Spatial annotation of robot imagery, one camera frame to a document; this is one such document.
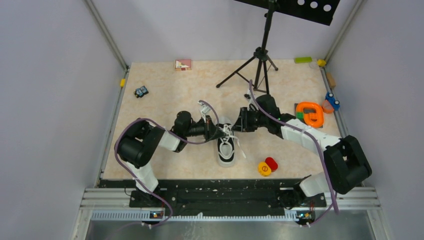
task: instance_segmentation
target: yellow lid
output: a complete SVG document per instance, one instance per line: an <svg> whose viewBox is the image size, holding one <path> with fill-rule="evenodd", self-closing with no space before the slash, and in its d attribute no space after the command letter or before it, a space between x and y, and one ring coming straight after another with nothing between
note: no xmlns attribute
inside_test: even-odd
<svg viewBox="0 0 424 240"><path fill-rule="evenodd" d="M269 176L271 174L271 168L264 161L261 161L257 166L257 171L264 177Z"/></svg>

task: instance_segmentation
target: music stand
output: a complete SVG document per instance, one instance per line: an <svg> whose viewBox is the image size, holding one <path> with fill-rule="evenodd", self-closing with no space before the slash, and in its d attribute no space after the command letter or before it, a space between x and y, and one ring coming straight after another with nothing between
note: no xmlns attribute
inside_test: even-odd
<svg viewBox="0 0 424 240"><path fill-rule="evenodd" d="M270 94L270 86L268 82L268 70L267 61L278 71L278 67L274 64L271 58L268 56L267 41L268 35L271 29L271 22L273 20L274 12L279 12L294 17L302 18L319 24L330 25L333 20L334 12L340 2L340 0L236 0L238 2L254 5L261 8L268 8L268 12L265 14L265 32L263 33L262 45L253 53L253 56L247 60L243 65L232 72L226 79L216 85L216 88L221 87L226 81L232 76L239 75L243 80L249 83L249 80L239 73L244 67L246 67L254 59L258 59L256 77L253 83L253 89L258 92ZM258 89L259 77L263 66L263 76L265 79L266 90Z"/></svg>

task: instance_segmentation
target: blue toy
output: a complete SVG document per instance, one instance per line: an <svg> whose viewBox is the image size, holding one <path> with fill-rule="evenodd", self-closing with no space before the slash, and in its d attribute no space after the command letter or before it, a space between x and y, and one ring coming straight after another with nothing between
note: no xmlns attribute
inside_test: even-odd
<svg viewBox="0 0 424 240"><path fill-rule="evenodd" d="M142 87L137 88L137 89L135 90L134 95L135 95L137 98L141 98L141 97L143 97L144 95L146 95L146 94L148 94L148 93L149 93L149 91L147 90L147 88L146 88L145 86L142 86Z"/></svg>
<svg viewBox="0 0 424 240"><path fill-rule="evenodd" d="M325 100L327 100L331 106L334 108L334 111L339 110L340 108L340 102L339 100L336 100L334 98L334 94L331 92L327 92L327 94L325 95Z"/></svg>

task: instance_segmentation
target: green toy block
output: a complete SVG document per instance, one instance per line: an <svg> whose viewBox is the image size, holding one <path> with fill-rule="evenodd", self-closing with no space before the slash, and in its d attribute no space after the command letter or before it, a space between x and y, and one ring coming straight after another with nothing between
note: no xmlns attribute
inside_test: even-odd
<svg viewBox="0 0 424 240"><path fill-rule="evenodd" d="M304 119L304 113L301 112L301 111L296 112L296 118L303 120Z"/></svg>
<svg viewBox="0 0 424 240"><path fill-rule="evenodd" d="M294 59L295 64L305 64L312 62L312 57L306 56L306 57L296 57Z"/></svg>

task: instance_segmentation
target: red toy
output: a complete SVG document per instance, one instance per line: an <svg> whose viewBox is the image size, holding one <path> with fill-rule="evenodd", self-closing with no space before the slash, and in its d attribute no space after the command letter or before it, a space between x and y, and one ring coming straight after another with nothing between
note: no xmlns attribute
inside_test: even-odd
<svg viewBox="0 0 424 240"><path fill-rule="evenodd" d="M278 163L272 157L267 157L265 163L269 166L271 172L275 172L278 169Z"/></svg>

